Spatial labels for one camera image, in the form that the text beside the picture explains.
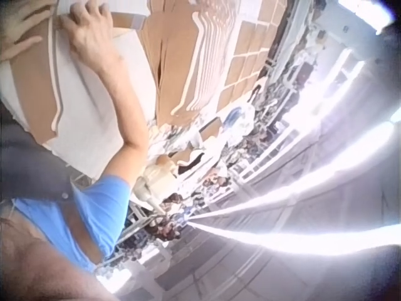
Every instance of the blue t-shirt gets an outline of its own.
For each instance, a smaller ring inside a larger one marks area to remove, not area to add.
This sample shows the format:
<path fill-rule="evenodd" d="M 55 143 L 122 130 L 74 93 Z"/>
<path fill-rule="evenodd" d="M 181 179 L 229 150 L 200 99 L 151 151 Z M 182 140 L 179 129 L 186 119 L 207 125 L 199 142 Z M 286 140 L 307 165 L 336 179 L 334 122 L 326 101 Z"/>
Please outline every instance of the blue t-shirt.
<path fill-rule="evenodd" d="M 73 199 L 92 240 L 105 257 L 110 256 L 127 217 L 130 186 L 119 177 L 104 176 L 82 191 L 73 186 L 73 192 Z M 57 202 L 16 199 L 15 205 L 71 262 L 90 272 L 95 269 L 73 239 Z"/>

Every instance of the skin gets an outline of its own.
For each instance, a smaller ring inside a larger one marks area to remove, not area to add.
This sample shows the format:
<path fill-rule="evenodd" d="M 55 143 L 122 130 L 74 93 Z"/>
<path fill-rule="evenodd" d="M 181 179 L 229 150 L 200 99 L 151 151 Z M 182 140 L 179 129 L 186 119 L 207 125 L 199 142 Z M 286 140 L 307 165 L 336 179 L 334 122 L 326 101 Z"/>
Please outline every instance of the skin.
<path fill-rule="evenodd" d="M 50 17 L 55 2 L 22 0 L 2 10 L 2 61 L 40 43 L 39 37 L 19 39 Z M 99 76 L 115 106 L 123 146 L 103 174 L 118 176 L 132 187 L 145 165 L 148 130 L 127 67 L 112 43 L 111 14 L 105 5 L 99 8 L 97 1 L 91 0 L 86 6 L 72 5 L 70 16 L 62 17 L 61 22 L 73 56 Z M 10 220 L 0 221 L 1 300 L 117 300 L 94 275 L 72 265 L 46 240 L 34 237 Z"/>

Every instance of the hand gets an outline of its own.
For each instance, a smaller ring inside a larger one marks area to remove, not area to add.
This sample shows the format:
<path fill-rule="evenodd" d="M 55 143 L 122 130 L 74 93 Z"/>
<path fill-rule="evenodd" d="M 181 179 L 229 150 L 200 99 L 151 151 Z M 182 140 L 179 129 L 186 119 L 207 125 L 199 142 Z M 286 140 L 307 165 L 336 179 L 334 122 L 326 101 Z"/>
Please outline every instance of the hand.
<path fill-rule="evenodd" d="M 32 36 L 19 41 L 28 30 L 53 15 L 56 3 L 57 0 L 23 0 L 0 11 L 0 61 L 10 60 L 42 40 Z"/>
<path fill-rule="evenodd" d="M 106 4 L 89 0 L 84 6 L 75 3 L 61 23 L 70 39 L 71 52 L 99 74 L 121 60 L 112 38 L 113 19 Z"/>

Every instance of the window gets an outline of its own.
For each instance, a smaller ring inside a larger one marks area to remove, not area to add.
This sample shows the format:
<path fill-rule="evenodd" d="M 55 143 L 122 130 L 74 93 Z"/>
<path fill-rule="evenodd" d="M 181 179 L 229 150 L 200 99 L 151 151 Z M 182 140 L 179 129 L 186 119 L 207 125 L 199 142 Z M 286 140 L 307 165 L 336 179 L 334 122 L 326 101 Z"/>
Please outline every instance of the window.
<path fill-rule="evenodd" d="M 370 0 L 338 0 L 338 3 L 363 19 L 377 34 L 393 21 L 392 13 L 380 3 Z"/>

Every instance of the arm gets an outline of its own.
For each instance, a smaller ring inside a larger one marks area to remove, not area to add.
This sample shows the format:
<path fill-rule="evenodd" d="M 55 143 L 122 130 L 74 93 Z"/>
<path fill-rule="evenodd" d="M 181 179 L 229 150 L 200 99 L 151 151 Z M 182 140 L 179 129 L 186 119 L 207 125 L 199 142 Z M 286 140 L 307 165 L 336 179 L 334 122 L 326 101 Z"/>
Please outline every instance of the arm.
<path fill-rule="evenodd" d="M 113 101 L 122 148 L 107 164 L 103 175 L 117 176 L 132 188 L 146 163 L 148 130 L 127 67 L 112 41 L 113 19 L 107 6 L 91 0 L 76 3 L 71 16 L 62 16 L 70 39 L 71 52 L 100 78 Z"/>

